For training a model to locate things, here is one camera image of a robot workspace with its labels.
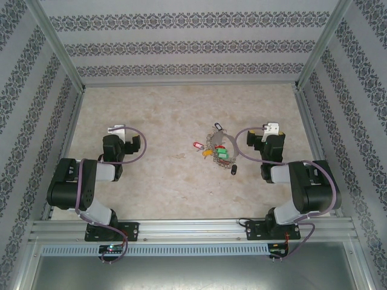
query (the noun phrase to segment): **cable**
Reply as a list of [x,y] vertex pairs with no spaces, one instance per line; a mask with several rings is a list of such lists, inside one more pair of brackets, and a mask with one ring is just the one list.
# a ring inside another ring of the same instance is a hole
[[287,251],[289,249],[289,234],[288,232],[285,233],[285,244],[286,244],[286,249],[285,251]]
[[[133,131],[139,133],[141,135],[141,137],[143,137],[143,139],[144,139],[144,149],[143,149],[142,153],[140,154],[140,156],[138,156],[137,158],[135,158],[133,160],[130,160],[130,161],[123,161],[123,162],[102,162],[102,161],[99,161],[99,163],[112,164],[112,165],[129,164],[129,163],[133,163],[133,162],[139,160],[145,154],[145,151],[146,151],[146,138],[145,138],[144,134],[142,134],[139,130],[131,128],[131,127],[118,127],[118,128],[111,129],[110,131],[115,131],[115,130],[119,130],[119,129],[133,130]],[[109,261],[108,262],[108,261],[103,259],[103,257],[105,256],[106,252],[102,253],[102,256],[101,256],[102,263],[113,264],[113,263],[116,263],[119,260],[121,260],[123,258],[123,256],[126,254],[126,252],[128,250],[128,237],[125,235],[125,233],[123,233],[122,231],[120,231],[120,230],[118,230],[116,228],[110,227],[109,225],[100,224],[98,222],[92,221],[91,219],[88,219],[79,210],[80,196],[81,196],[81,191],[82,191],[82,169],[83,169],[83,162],[85,160],[86,159],[82,159],[80,161],[80,163],[79,163],[79,169],[78,169],[78,172],[79,172],[78,173],[78,188],[77,188],[77,200],[76,200],[76,204],[75,204],[75,212],[76,212],[76,214],[78,214],[78,217],[83,219],[85,222],[87,222],[87,223],[89,223],[91,225],[96,225],[98,227],[107,228],[107,229],[115,231],[116,233],[119,233],[121,236],[123,236],[123,240],[124,240],[123,243],[125,243],[125,250],[122,251],[120,256],[118,256],[113,261]]]
[[[236,141],[238,140],[238,137],[245,131],[249,131],[249,130],[266,130],[266,128],[264,127],[251,127],[251,128],[246,128],[246,129],[243,129],[241,130],[235,137],[235,148],[238,150],[239,154],[242,155],[244,158],[247,158],[248,160],[251,160],[251,161],[255,161],[255,162],[261,162],[261,163],[269,163],[269,164],[274,164],[274,165],[286,165],[287,163],[282,163],[282,162],[274,162],[274,161],[267,161],[267,160],[261,160],[261,159],[255,159],[255,158],[252,158],[252,157],[249,157],[247,156],[246,154],[244,154],[241,149],[239,149],[238,147],[238,144],[236,143]],[[303,239],[303,241],[290,253],[286,256],[286,258],[292,256],[294,253],[298,252],[300,247],[311,237],[311,235],[313,234],[314,230],[316,229],[316,226],[314,225],[314,223],[312,222],[303,222],[303,223],[299,223],[300,221],[303,221],[304,219],[309,219],[311,216],[322,216],[323,214],[326,214],[326,213],[329,213],[335,203],[336,203],[336,200],[337,200],[337,192],[336,192],[336,186],[334,185],[334,181],[332,179],[332,177],[328,174],[328,172],[322,168],[320,165],[312,162],[312,161],[309,161],[309,160],[302,160],[301,162],[303,163],[308,163],[310,165],[312,165],[313,167],[317,168],[325,177],[326,179],[328,180],[331,188],[332,188],[332,201],[331,201],[331,204],[330,206],[320,212],[320,213],[311,213],[311,214],[306,214],[305,216],[301,216],[299,217],[298,219],[295,219],[294,220],[294,223],[295,224],[299,224],[299,225],[311,225],[312,226],[312,230],[310,231],[310,233]]]
[[247,219],[247,218],[245,218],[245,217],[241,217],[240,219],[238,219],[238,223],[239,223],[239,225],[241,226],[241,227],[246,227],[246,223],[243,225],[243,224],[241,224],[241,219],[244,219],[244,220],[246,220],[246,221],[250,221],[250,222],[253,222],[253,220],[252,219]]

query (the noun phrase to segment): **robotic arm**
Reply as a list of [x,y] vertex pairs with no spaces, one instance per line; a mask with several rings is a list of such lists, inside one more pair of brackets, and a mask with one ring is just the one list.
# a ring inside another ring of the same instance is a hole
[[[128,226],[126,225],[128,223],[119,223],[115,211],[104,206],[94,197],[94,189],[96,181],[118,181],[120,179],[123,171],[122,161],[125,155],[139,151],[140,137],[135,136],[132,142],[127,142],[124,129],[109,133],[110,135],[103,137],[103,154],[100,156],[103,162],[109,164],[90,159],[83,161],[79,210],[91,221],[86,229],[86,241],[122,240],[119,234],[94,226],[94,223],[109,225],[120,230]],[[79,164],[80,161],[70,158],[62,158],[59,161],[47,191],[48,204],[62,210],[74,211],[78,194]]]
[[[264,125],[263,136],[248,132],[247,145],[260,151],[263,161],[282,162],[285,134],[279,131],[278,123]],[[332,209],[341,206],[341,194],[325,160],[313,161],[324,169],[336,189],[336,202]],[[283,239],[285,233],[290,239],[300,239],[296,221],[311,213],[322,213],[333,201],[333,192],[327,177],[315,166],[300,161],[274,165],[263,163],[261,175],[267,183],[291,185],[291,200],[280,207],[271,208],[265,221],[246,222],[248,240]]]

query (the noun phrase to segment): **patterned wall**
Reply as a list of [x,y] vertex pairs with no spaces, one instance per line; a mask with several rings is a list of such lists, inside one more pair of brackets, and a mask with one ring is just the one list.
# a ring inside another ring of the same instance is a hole
[[83,81],[99,85],[295,81],[336,4],[42,1]]
[[304,88],[377,289],[387,288],[386,8],[354,1]]
[[23,1],[0,0],[0,289],[40,219],[77,92]]

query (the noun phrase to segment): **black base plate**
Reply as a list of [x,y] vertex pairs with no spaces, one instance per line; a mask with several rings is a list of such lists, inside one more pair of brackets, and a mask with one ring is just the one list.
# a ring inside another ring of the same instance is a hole
[[[138,238],[138,222],[119,222],[118,229],[128,236],[128,242],[136,242]],[[103,227],[88,224],[86,242],[122,242],[122,235]]]
[[285,234],[289,234],[290,240],[299,240],[300,231],[296,225],[278,225],[270,232],[267,231],[265,221],[247,221],[246,235],[247,240],[284,240]]

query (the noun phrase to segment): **marble floor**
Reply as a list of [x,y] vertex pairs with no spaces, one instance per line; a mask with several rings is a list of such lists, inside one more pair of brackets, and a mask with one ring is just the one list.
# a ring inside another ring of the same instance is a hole
[[[205,144],[215,122],[235,136],[268,121],[278,122],[286,134],[284,161],[311,160],[290,85],[88,88],[68,157],[97,159],[107,127],[135,127],[148,141],[144,157],[125,165],[118,182],[96,184],[95,197],[119,219],[263,217],[290,199],[290,186],[267,184],[260,164],[242,156],[232,176],[212,157],[204,159],[192,143]],[[133,135],[126,133],[129,140]],[[260,157],[247,147],[246,134],[238,145],[249,156]],[[78,217],[55,208],[53,219]]]

